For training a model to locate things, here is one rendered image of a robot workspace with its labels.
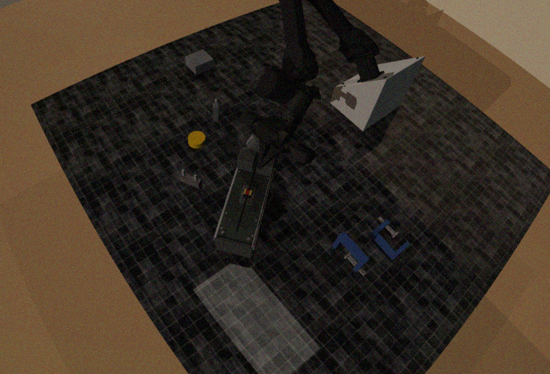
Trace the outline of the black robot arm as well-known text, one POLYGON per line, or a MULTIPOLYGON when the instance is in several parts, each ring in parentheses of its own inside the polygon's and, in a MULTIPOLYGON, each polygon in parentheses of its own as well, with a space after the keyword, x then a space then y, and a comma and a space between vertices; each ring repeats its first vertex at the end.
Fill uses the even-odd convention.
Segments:
MULTIPOLYGON (((360 79, 374 80, 384 71, 379 71, 375 56, 379 47, 360 28, 352 26, 333 0, 306 0, 340 38, 339 51, 349 63, 356 62, 360 79), (365 54, 366 55, 363 55, 365 54), (370 54, 367 54, 370 53, 370 54), (362 55, 362 56, 360 56, 362 55), (358 57, 360 56, 360 57, 358 57)), ((282 23, 286 50, 282 58, 282 71, 276 66, 265 67, 256 85, 257 93, 290 110, 305 115, 313 97, 321 100, 319 88, 302 84, 314 80, 318 75, 315 53, 309 48, 305 29, 302 0, 279 0, 282 9, 282 23)), ((256 136, 266 144, 287 144, 291 138, 293 121, 285 122, 282 113, 276 111, 271 117, 259 120, 256 136), (292 123, 292 124, 291 124, 292 123)))

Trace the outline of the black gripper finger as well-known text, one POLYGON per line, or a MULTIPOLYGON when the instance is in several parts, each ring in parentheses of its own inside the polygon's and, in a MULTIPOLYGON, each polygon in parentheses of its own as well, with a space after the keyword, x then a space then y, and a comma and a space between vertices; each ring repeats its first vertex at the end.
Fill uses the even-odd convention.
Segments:
POLYGON ((262 160, 264 159, 266 154, 269 152, 271 145, 266 144, 265 141, 262 138, 260 138, 258 136, 256 136, 256 137, 259 139, 259 144, 260 144, 259 145, 259 157, 258 157, 258 162, 257 162, 257 168, 259 168, 262 160))
POLYGON ((270 150, 269 152, 266 154, 266 156, 264 157, 264 159, 262 160, 260 166, 259 166, 259 169, 263 168, 265 165, 267 165, 267 163, 269 163, 271 160, 273 160, 275 157, 277 157, 279 154, 281 153, 287 153, 287 152, 290 152, 290 150, 288 151, 283 151, 281 150, 280 148, 278 148, 277 146, 275 146, 275 144, 271 145, 270 146, 270 150))

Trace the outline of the yellow short cylinder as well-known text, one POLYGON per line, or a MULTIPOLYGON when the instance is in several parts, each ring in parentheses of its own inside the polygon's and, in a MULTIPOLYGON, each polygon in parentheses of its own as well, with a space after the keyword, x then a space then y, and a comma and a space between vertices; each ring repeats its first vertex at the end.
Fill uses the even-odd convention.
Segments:
POLYGON ((201 131, 193 131, 188 135, 188 144, 192 148, 201 148, 204 146, 206 139, 201 131))

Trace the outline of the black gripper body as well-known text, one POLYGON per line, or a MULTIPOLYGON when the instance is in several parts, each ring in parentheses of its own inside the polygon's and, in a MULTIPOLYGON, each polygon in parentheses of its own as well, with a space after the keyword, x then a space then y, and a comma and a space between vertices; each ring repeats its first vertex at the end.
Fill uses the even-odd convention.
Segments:
MULTIPOLYGON (((282 113, 281 119, 287 122, 289 119, 293 121, 293 128, 291 133, 291 138, 294 136, 295 129, 297 128, 298 124, 301 123, 303 120, 303 115, 300 115, 289 108, 285 107, 283 104, 281 104, 278 107, 276 107, 275 112, 278 111, 282 113)), ((250 111, 244 111, 240 114, 238 121, 240 121, 242 124, 248 126, 254 125, 257 127, 259 120, 264 119, 262 116, 250 112, 250 111)), ((289 140, 289 142, 283 146, 281 146, 279 143, 276 143, 278 148, 280 148, 283 151, 292 150, 291 154, 292 157, 297 159, 299 162, 303 164, 309 164, 312 163, 313 159, 315 158, 315 151, 312 150, 310 147, 306 146, 305 144, 296 144, 292 140, 289 140)))

